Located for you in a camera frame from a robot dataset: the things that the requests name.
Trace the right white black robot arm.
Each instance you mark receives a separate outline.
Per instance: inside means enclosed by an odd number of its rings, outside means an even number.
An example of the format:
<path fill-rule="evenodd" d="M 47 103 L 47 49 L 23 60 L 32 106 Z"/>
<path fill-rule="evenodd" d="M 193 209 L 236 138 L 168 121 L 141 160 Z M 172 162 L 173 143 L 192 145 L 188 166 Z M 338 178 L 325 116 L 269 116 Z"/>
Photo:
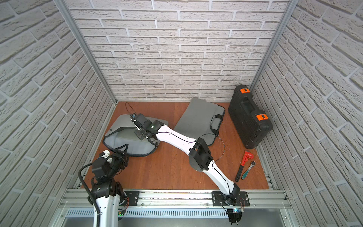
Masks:
<path fill-rule="evenodd" d="M 172 130 L 161 121 L 150 121 L 142 114 L 133 113 L 130 119 L 137 128 L 135 134 L 140 140 L 147 139 L 153 145 L 161 141 L 166 142 L 183 151 L 189 157 L 190 166 L 198 172 L 205 173 L 217 185 L 225 204 L 228 206 L 237 204 L 240 187 L 219 169 L 203 138 L 189 138 Z"/>

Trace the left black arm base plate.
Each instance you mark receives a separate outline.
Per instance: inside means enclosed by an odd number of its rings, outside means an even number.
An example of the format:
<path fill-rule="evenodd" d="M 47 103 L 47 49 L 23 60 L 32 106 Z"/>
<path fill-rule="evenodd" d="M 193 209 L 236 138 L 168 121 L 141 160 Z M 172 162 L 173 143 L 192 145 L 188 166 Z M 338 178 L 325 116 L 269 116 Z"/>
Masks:
<path fill-rule="evenodd" d="M 136 206 L 139 200 L 140 191 L 135 190 L 125 190 L 124 196 L 120 200 L 120 205 L 122 207 L 126 206 Z"/>

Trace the grey laptop bag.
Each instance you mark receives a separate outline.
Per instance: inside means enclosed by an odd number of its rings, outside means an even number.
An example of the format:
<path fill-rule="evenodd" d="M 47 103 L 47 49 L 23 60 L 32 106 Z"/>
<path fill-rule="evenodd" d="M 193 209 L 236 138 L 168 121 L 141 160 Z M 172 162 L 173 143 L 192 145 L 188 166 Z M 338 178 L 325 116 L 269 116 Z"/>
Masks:
<path fill-rule="evenodd" d="M 135 134 L 136 130 L 130 115 L 120 115 L 106 133 L 103 144 L 114 153 L 127 151 L 131 157 L 145 157 L 154 153 L 160 141 L 153 145 L 146 138 L 140 140 Z"/>
<path fill-rule="evenodd" d="M 193 98 L 174 131 L 189 138 L 203 138 L 211 146 L 219 135 L 225 108 L 199 98 Z"/>

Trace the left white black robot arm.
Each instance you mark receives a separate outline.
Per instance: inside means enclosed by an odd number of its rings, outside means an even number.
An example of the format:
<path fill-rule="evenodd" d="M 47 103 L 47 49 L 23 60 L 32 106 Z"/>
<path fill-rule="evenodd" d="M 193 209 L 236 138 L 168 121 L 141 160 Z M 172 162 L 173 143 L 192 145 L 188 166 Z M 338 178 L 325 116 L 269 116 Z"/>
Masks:
<path fill-rule="evenodd" d="M 114 179 L 123 167 L 121 155 L 111 154 L 108 150 L 92 163 L 94 178 L 90 199 L 95 207 L 95 227 L 117 227 L 130 205 L 121 183 Z"/>

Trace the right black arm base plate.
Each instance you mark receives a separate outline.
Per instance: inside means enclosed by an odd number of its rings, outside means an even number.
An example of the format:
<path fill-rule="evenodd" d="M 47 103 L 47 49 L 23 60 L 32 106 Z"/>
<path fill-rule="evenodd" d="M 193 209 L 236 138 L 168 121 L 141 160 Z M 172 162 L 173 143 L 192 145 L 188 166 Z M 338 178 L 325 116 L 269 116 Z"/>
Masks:
<path fill-rule="evenodd" d="M 232 206 L 232 205 L 228 205 L 226 203 L 226 198 L 224 197 L 224 195 L 221 192 L 212 191 L 211 195 L 212 195 L 213 206 L 224 206 L 224 207 Z M 250 206 L 250 201 L 249 201 L 247 192 L 240 191 L 238 193 L 237 200 L 236 200 L 236 206 L 240 206 L 240 207 L 241 206 L 243 206 L 243 207 Z"/>

